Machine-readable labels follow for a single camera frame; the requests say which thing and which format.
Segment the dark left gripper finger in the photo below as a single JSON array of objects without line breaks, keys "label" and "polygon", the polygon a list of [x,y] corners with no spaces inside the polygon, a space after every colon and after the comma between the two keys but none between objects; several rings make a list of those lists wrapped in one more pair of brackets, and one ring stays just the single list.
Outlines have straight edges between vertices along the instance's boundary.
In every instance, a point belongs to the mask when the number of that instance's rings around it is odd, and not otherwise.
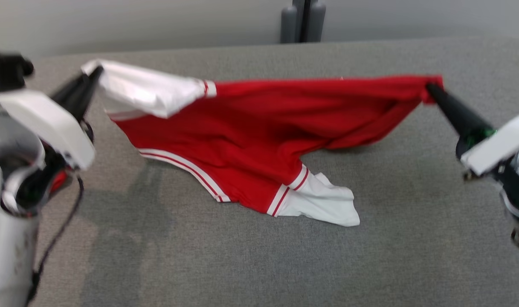
[{"label": "dark left gripper finger", "polygon": [[90,77],[77,75],[50,95],[66,111],[83,111],[89,105]]},{"label": "dark left gripper finger", "polygon": [[103,74],[103,71],[103,66],[99,65],[96,66],[96,68],[94,68],[90,74],[84,76],[84,83],[82,85],[78,101],[78,122],[84,120],[84,115],[87,113],[90,101],[93,97],[94,91],[96,90],[98,81]]}]

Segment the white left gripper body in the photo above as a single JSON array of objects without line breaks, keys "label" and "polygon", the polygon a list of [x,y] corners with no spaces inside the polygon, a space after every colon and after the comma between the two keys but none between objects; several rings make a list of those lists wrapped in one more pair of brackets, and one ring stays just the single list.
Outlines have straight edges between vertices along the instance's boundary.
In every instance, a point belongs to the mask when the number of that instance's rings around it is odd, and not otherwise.
[{"label": "white left gripper body", "polygon": [[63,155],[70,167],[86,170],[92,165],[96,153],[92,142],[78,121],[45,93],[0,93],[0,105],[10,117]]}]

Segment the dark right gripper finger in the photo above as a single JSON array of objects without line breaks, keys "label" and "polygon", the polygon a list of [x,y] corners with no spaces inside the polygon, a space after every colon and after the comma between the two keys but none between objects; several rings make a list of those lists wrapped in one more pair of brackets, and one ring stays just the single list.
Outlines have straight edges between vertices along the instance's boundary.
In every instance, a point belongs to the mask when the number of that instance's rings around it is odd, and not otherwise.
[{"label": "dark right gripper finger", "polygon": [[472,148],[496,133],[489,122],[452,93],[433,83],[426,89],[458,134],[458,148]]}]

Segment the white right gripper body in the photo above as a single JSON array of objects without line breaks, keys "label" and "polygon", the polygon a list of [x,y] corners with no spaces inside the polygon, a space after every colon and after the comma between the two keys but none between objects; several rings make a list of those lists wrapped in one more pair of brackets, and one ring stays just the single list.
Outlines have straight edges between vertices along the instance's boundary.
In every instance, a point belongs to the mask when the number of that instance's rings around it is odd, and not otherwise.
[{"label": "white right gripper body", "polygon": [[472,148],[456,146],[457,159],[476,175],[493,170],[500,162],[519,152],[519,115],[495,130],[493,136]]}]

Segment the red shirt with white sleeves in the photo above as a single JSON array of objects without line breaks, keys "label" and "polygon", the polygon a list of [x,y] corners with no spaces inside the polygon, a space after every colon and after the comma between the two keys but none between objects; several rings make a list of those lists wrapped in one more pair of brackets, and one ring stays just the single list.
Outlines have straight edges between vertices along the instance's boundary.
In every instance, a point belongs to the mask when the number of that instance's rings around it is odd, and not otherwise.
[{"label": "red shirt with white sleeves", "polygon": [[273,217],[360,224],[354,194],[301,160],[374,144],[421,103],[440,75],[217,82],[117,61],[98,81],[107,116],[145,159],[189,172],[220,203]]}]

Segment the grey cylinder post foot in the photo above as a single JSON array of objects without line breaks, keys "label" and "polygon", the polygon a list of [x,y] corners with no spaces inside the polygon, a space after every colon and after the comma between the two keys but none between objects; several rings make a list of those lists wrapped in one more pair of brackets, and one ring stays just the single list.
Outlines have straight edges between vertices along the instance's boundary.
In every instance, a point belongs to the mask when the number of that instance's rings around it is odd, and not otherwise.
[{"label": "grey cylinder post foot", "polygon": [[298,8],[287,6],[281,10],[280,43],[296,43],[297,39]]},{"label": "grey cylinder post foot", "polygon": [[306,42],[317,43],[322,39],[326,15],[326,5],[319,0],[311,0],[308,13]]}]

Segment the grey partition post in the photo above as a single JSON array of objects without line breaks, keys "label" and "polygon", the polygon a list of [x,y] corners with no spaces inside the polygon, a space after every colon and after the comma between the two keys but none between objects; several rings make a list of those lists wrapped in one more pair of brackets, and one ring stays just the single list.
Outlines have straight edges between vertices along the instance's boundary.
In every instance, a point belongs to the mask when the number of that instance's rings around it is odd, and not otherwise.
[{"label": "grey partition post", "polygon": [[309,22],[313,5],[318,0],[292,0],[292,6],[296,8],[295,33],[292,43],[308,42]]}]

